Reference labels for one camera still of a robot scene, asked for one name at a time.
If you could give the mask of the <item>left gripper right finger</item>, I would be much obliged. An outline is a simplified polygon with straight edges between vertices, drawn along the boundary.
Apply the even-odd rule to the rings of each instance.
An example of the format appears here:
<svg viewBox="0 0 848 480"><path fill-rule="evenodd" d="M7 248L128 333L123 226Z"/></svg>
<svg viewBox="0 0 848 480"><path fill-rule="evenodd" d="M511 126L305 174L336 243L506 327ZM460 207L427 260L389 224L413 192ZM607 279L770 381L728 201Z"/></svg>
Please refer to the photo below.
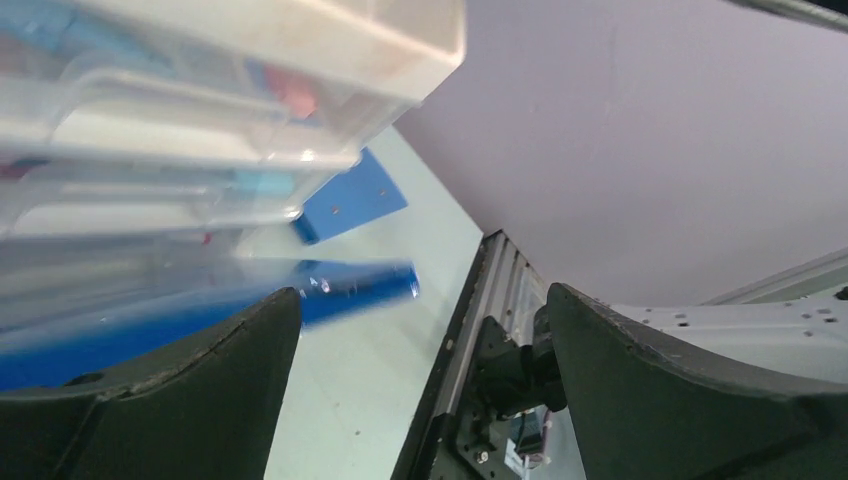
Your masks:
<svg viewBox="0 0 848 480"><path fill-rule="evenodd" d="M733 360L551 285L547 313L590 479L843 479L847 388Z"/></svg>

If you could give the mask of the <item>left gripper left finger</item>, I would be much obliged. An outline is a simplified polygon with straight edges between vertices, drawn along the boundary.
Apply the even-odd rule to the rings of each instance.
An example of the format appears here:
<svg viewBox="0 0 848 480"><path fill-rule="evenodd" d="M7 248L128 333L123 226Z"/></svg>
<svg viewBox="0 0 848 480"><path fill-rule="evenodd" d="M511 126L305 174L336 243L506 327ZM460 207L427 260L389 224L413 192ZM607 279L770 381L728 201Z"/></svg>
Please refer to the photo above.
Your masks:
<svg viewBox="0 0 848 480"><path fill-rule="evenodd" d="M259 479L301 332L281 289L59 387L1 397L5 479Z"/></svg>

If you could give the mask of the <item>blue folder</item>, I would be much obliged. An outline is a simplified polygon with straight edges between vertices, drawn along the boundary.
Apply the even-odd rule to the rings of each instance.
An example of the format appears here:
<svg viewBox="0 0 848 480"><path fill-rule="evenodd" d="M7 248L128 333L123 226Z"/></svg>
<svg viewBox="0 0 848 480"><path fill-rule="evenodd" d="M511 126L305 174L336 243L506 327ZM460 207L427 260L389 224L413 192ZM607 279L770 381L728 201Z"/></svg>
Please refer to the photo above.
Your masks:
<svg viewBox="0 0 848 480"><path fill-rule="evenodd" d="M306 201L292 226L304 244L314 245L407 206L396 183L365 148L355 167L333 177Z"/></svg>
<svg viewBox="0 0 848 480"><path fill-rule="evenodd" d="M1 389L59 387L213 326L292 288L307 327L420 294L405 261L231 259L1 297Z"/></svg>

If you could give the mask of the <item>white plastic drawer organizer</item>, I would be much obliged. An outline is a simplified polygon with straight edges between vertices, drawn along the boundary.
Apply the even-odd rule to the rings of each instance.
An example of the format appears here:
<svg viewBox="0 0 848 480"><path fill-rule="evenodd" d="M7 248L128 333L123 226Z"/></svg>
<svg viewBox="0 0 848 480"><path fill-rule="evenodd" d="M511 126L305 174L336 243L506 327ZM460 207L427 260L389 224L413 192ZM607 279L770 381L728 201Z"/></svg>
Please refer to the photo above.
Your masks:
<svg viewBox="0 0 848 480"><path fill-rule="evenodd" d="M1 297L236 259L463 62L462 1L5 1ZM293 117L264 68L308 79Z"/></svg>

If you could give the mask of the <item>pink highlighter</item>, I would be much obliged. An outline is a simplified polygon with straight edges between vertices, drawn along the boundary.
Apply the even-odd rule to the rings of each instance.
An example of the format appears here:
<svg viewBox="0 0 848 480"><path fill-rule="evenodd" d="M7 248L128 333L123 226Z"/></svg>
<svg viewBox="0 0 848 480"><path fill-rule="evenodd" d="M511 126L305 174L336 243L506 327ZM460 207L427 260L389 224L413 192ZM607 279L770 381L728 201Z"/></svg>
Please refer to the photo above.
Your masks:
<svg viewBox="0 0 848 480"><path fill-rule="evenodd" d="M273 67L265 67L268 90L297 119L306 119L318 108L318 100L310 81L299 75Z"/></svg>

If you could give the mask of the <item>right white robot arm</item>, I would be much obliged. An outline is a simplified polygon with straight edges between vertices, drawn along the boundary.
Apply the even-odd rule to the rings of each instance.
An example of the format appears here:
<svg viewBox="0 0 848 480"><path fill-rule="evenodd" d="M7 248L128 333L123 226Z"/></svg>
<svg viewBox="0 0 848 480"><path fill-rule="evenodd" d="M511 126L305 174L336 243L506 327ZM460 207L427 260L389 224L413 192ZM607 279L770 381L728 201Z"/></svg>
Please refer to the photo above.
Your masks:
<svg viewBox="0 0 848 480"><path fill-rule="evenodd" d="M608 306L553 285L529 345L482 341L455 451L518 479L536 407L565 411L589 479L843 479L847 304Z"/></svg>

